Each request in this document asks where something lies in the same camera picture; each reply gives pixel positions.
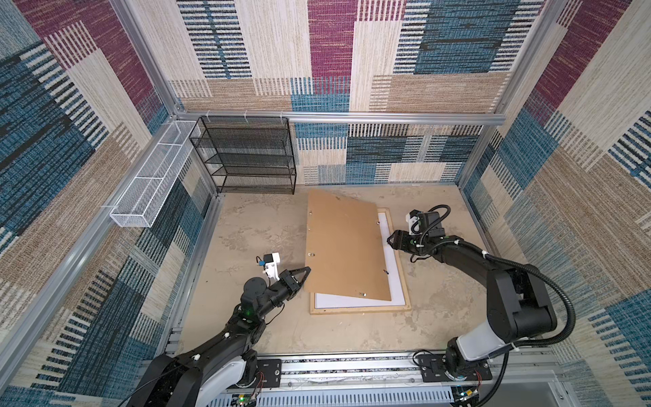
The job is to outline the brown cardboard backing board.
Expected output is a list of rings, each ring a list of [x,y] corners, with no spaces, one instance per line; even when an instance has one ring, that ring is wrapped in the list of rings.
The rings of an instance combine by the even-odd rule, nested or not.
[[[305,265],[311,293],[390,300],[377,206],[310,191]]]

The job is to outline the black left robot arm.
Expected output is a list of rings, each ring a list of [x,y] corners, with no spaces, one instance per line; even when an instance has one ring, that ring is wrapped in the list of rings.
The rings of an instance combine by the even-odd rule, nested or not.
[[[266,329],[266,316],[293,299],[310,273],[306,266],[283,271],[271,285],[261,277],[246,281],[240,303],[221,332],[184,354],[154,358],[120,405],[195,406],[237,383],[252,383],[257,364],[253,347]]]

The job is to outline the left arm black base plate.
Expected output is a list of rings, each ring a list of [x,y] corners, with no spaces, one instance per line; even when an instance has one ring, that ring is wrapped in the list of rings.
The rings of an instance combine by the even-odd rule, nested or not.
[[[257,362],[256,388],[279,388],[281,386],[282,360],[261,359]]]

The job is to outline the aluminium mounting rail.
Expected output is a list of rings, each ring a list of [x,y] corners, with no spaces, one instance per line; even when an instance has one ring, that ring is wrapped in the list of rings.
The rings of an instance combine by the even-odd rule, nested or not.
[[[493,379],[424,383],[416,353],[270,354],[281,359],[279,388],[237,383],[195,406],[575,406],[548,349],[511,352],[487,360]]]

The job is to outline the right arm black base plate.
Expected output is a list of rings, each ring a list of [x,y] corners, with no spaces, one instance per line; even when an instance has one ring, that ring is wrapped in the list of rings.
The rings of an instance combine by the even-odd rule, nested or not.
[[[493,379],[486,361],[471,362],[469,366],[463,366],[459,372],[452,374],[448,372],[444,359],[444,354],[422,352],[413,355],[424,383],[484,382]]]

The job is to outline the light wooden picture frame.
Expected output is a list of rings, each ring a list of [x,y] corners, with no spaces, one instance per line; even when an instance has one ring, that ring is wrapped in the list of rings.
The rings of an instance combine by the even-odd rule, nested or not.
[[[327,293],[317,293],[316,288],[309,288],[310,315],[352,315],[370,313],[407,312],[412,310],[412,302],[407,286],[401,259],[396,251],[386,243],[394,232],[389,209],[378,209],[378,224],[383,238],[385,256],[385,275],[388,277],[390,300],[367,297],[349,297]]]

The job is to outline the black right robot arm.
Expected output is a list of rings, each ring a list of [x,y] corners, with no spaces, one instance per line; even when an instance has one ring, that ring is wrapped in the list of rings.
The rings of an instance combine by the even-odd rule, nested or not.
[[[485,321],[451,339],[442,361],[447,376],[460,381],[516,342],[554,331],[558,321],[544,280],[523,265],[509,265],[462,237],[448,235],[442,221],[450,212],[447,205],[427,212],[412,210],[407,215],[408,229],[393,232],[387,243],[409,254],[414,263],[435,259],[486,288]]]

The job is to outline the autumn forest photo print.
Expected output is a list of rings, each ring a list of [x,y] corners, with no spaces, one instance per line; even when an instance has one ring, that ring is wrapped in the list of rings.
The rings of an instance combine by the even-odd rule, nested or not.
[[[310,314],[411,309],[399,255],[388,244],[388,210],[371,203],[309,199],[306,266],[311,268]]]

